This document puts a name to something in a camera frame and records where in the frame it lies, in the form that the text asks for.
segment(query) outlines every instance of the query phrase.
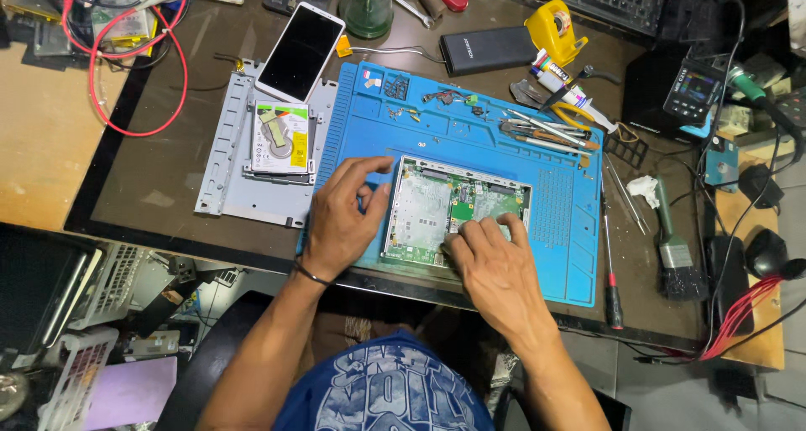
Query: glass bottle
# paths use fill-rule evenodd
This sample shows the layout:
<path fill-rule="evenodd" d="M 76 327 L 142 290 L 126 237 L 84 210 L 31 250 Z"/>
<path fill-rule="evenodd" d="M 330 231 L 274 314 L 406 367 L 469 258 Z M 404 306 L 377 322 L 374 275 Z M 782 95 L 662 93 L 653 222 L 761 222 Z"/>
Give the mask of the glass bottle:
<path fill-rule="evenodd" d="M 338 14 L 353 36 L 381 37 L 392 27 L 392 0 L 341 0 Z"/>

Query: blue t-shirt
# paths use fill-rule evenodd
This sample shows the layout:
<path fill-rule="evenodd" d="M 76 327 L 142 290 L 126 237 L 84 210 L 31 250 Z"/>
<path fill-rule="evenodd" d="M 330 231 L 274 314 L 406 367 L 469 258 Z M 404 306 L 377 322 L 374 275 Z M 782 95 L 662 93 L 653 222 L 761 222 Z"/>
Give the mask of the blue t-shirt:
<path fill-rule="evenodd" d="M 467 381 L 411 333 L 376 338 L 314 366 L 288 393 L 274 429 L 492 429 Z"/>

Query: display screen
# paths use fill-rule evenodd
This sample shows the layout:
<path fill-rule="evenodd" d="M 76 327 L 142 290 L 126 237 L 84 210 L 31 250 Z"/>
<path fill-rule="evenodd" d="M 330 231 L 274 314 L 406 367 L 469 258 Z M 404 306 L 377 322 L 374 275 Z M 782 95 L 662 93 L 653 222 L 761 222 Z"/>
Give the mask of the display screen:
<path fill-rule="evenodd" d="M 341 31 L 342 25 L 300 7 L 291 17 L 258 81 L 304 100 Z"/>
<path fill-rule="evenodd" d="M 697 102 L 703 103 L 708 100 L 715 80 L 710 77 L 689 72 L 683 78 L 683 85 L 680 86 L 680 94 L 688 96 Z"/>

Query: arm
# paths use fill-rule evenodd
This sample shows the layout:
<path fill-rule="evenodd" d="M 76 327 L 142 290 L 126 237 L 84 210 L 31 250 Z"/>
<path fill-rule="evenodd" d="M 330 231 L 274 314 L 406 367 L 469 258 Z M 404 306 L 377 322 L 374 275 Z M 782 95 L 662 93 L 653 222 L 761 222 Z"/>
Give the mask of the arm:
<path fill-rule="evenodd" d="M 389 184 L 364 183 L 388 172 L 392 158 L 345 160 L 314 196 L 308 245 L 300 259 L 332 281 L 375 237 L 388 209 Z M 366 213 L 359 212 L 359 199 Z M 294 272 L 243 340 L 218 380 L 197 429 L 270 429 L 292 386 L 325 285 Z"/>
<path fill-rule="evenodd" d="M 512 213 L 469 221 L 446 239 L 481 316 L 523 361 L 526 397 L 549 429 L 610 429 L 593 390 L 570 360 L 538 284 L 523 222 Z"/>

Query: red cable bundle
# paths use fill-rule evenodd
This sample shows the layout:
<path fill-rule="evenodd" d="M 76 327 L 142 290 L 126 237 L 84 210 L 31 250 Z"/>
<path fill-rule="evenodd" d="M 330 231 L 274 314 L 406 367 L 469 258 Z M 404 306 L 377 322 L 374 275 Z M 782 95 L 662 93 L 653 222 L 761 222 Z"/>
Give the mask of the red cable bundle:
<path fill-rule="evenodd" d="M 748 292 L 728 309 L 728 313 L 725 313 L 725 322 L 720 326 L 717 339 L 698 360 L 708 360 L 720 355 L 728 347 L 727 342 L 736 333 L 741 322 L 753 312 L 753 307 L 772 295 L 775 292 L 775 288 L 782 281 L 783 277 L 775 274 L 754 284 Z"/>
<path fill-rule="evenodd" d="M 103 39 L 104 36 L 106 36 L 106 33 L 112 28 L 112 26 L 117 24 L 118 22 L 120 22 L 123 18 L 127 17 L 129 14 L 134 13 L 135 9 L 134 8 L 128 9 L 128 10 L 124 11 L 123 13 L 121 13 L 120 15 L 116 16 L 114 19 L 112 19 L 112 21 L 109 24 L 106 24 L 106 27 L 104 27 L 104 29 L 101 30 L 101 33 L 99 33 L 95 37 L 95 43 L 93 43 L 92 48 L 87 49 L 85 46 L 79 44 L 78 42 L 76 42 L 75 39 L 73 39 L 73 35 L 70 34 L 70 30 L 68 29 L 68 26 L 67 26 L 67 24 L 68 24 L 67 15 L 69 14 L 70 9 L 73 7 L 73 2 L 74 1 L 75 0 L 62 0 L 64 8 L 62 9 L 62 14 L 61 14 L 61 19 L 62 19 L 61 25 L 62 25 L 62 28 L 65 30 L 65 35 L 67 35 L 67 39 L 69 39 L 70 42 L 73 45 L 75 45 L 75 47 L 77 47 L 79 50 L 82 50 L 85 53 L 89 54 L 89 94 L 90 94 L 90 96 L 92 96 L 93 105 L 95 106 L 95 111 L 98 113 L 98 115 L 101 116 L 101 119 L 106 121 L 106 124 L 109 127 L 112 127 L 113 129 L 117 130 L 118 132 L 122 133 L 123 135 L 130 135 L 132 137 L 147 137 L 149 135 L 153 135 L 155 133 L 158 133 L 161 130 L 163 130 L 164 128 L 166 128 L 169 125 L 171 125 L 171 123 L 173 123 L 173 120 L 175 120 L 176 117 L 179 116 L 179 112 L 182 109 L 182 105 L 185 104 L 185 97 L 187 96 L 187 93 L 188 93 L 188 65 L 187 65 L 187 63 L 185 61 L 185 52 L 182 51 L 182 48 L 179 45 L 179 41 L 176 39 L 176 36 L 174 36 L 174 34 L 173 34 L 173 27 L 175 27 L 176 24 L 179 22 L 179 19 L 181 17 L 182 11 L 185 9 L 185 5 L 187 4 L 188 0 L 182 0 L 181 5 L 179 6 L 179 11 L 176 12 L 176 15 L 174 16 L 173 21 L 171 22 L 171 24 L 168 24 L 167 20 L 162 15 L 162 12 L 159 9 L 156 9 L 154 12 L 159 17 L 159 19 L 162 21 L 163 25 L 166 26 L 167 28 L 163 30 L 162 34 L 158 35 L 157 37 L 155 37 L 154 39 L 150 40 L 146 44 L 142 45 L 141 47 L 137 48 L 136 50 L 133 50 L 132 52 L 126 52 L 125 54 L 103 54 L 102 52 L 98 51 L 98 46 L 101 44 L 101 40 Z M 157 42 L 161 41 L 165 37 L 166 34 L 169 35 L 171 37 L 171 39 L 173 39 L 173 43 L 174 43 L 174 45 L 176 45 L 176 51 L 179 53 L 179 59 L 182 61 L 182 74 L 183 74 L 182 97 L 179 100 L 179 105 L 176 106 L 176 111 L 173 112 L 173 115 L 167 120 L 167 122 L 165 122 L 165 124 L 163 124 L 161 127 L 158 127 L 156 129 L 152 130 L 151 132 L 144 132 L 144 133 L 129 132 L 129 131 L 124 130 L 124 129 L 120 128 L 120 127 L 115 126 L 114 124 L 112 124 L 112 121 L 110 121 L 109 118 L 106 117 L 106 115 L 104 114 L 103 110 L 101 109 L 101 105 L 98 104 L 97 97 L 95 96 L 95 58 L 97 56 L 103 56 L 103 57 L 107 57 L 107 58 L 120 59 L 120 58 L 126 58 L 126 57 L 132 57 L 132 56 L 135 56 L 135 55 L 139 55 L 139 54 L 145 52 L 146 50 L 148 50 L 149 48 L 151 48 L 152 45 L 154 45 Z"/>

